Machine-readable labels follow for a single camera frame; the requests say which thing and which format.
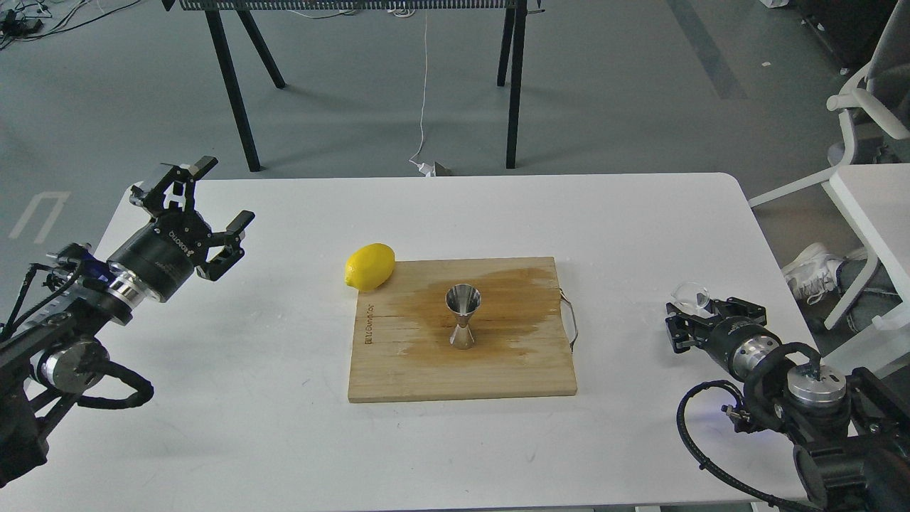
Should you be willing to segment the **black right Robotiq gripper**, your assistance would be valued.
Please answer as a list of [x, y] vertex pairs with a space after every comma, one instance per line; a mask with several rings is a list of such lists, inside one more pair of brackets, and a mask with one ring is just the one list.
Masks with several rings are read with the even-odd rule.
[[689, 314], [672, 302], [665, 308], [673, 353], [701, 348], [737, 381], [745, 381], [758, 363], [782, 346], [766, 328], [765, 307], [744, 299], [712, 299], [712, 314]]

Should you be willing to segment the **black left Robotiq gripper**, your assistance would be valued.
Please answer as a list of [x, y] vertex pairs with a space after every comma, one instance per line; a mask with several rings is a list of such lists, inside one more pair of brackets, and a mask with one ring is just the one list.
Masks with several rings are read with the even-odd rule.
[[214, 156], [202, 156], [195, 164], [165, 164], [166, 174], [157, 184], [130, 188], [129, 202], [143, 208], [150, 220], [107, 262], [117, 271], [132, 272], [158, 302], [167, 302], [195, 267], [199, 277], [215, 282], [245, 255], [241, 242], [255, 218], [252, 211], [241, 210], [224, 231], [212, 233], [195, 210], [196, 182], [215, 165]]

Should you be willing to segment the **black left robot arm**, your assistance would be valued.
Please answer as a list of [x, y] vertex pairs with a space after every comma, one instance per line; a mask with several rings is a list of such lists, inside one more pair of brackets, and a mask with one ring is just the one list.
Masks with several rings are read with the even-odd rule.
[[143, 299], [168, 301], [192, 274], [217, 281], [244, 256], [254, 213], [214, 231], [196, 211], [196, 184], [218, 160], [166, 166], [129, 200], [149, 221], [106, 260], [71, 243], [26, 273], [2, 325], [1, 479], [19, 479], [48, 460], [48, 435], [74, 406], [123, 410], [154, 395], [149, 380], [113, 362], [97, 334], [126, 325]]

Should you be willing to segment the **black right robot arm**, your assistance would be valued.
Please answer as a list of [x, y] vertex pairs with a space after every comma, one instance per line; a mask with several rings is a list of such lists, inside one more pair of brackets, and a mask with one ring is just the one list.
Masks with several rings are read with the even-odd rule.
[[[766, 328], [765, 308], [731, 297], [666, 305], [674, 353], [699, 348], [730, 376], [699, 383], [675, 415], [680, 440], [701, 470], [774, 508], [799, 511], [906, 511], [909, 506], [908, 405], [865, 368], [843, 375], [805, 343], [783, 343]], [[765, 493], [722, 470], [697, 447], [685, 422], [689, 401], [719, 388], [738, 433], [764, 430], [793, 443], [808, 503]]]

